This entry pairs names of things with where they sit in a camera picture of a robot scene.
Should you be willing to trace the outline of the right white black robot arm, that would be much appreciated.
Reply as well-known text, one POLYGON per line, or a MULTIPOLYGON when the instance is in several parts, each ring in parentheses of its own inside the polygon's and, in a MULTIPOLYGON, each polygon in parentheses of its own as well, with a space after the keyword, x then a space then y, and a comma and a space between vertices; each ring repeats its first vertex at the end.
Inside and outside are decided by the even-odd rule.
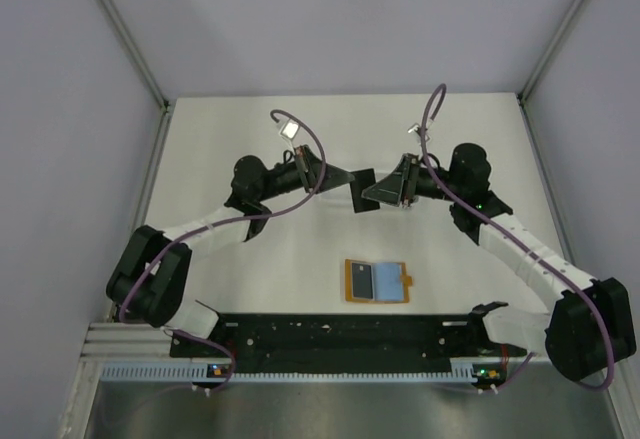
POLYGON ((504 263, 535 293, 544 313, 506 302, 473 308, 479 322, 467 329, 469 347, 487 355, 502 343, 549 358, 565 378, 583 385, 603 372, 602 389, 614 379, 617 362, 637 351, 629 294, 615 278, 600 280, 572 265, 538 240, 513 209, 490 189, 485 150, 457 146, 448 168, 433 155, 403 155, 386 177, 365 187, 368 201, 410 207, 420 197, 449 200, 455 226, 504 263))

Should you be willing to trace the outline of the orange leather card holder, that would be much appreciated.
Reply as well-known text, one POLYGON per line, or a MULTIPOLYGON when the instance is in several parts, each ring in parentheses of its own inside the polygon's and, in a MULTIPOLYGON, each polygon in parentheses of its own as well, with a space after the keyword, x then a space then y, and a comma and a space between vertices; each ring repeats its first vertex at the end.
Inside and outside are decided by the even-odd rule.
POLYGON ((344 299, 362 304, 406 304, 410 302, 413 278, 408 274, 404 262, 365 262, 346 259, 344 261, 344 299), (352 262, 368 263, 373 269, 374 298, 357 300, 351 297, 349 266, 352 262))

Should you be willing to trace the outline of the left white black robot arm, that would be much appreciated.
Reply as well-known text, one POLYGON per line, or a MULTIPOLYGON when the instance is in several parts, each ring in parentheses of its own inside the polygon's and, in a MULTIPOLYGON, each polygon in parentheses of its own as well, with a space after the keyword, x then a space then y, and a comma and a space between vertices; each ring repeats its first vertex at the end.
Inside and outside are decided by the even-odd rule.
POLYGON ((106 286, 107 297, 123 316, 180 330, 203 354, 216 355, 226 346, 227 333, 218 325, 217 311, 185 297, 190 266, 257 237, 276 216, 265 201, 296 190, 305 191, 308 201, 354 180, 353 173, 326 163, 307 145, 285 152, 271 169, 256 156, 244 156, 234 165, 231 194, 222 207, 186 224, 163 230, 143 225, 132 233, 106 286))

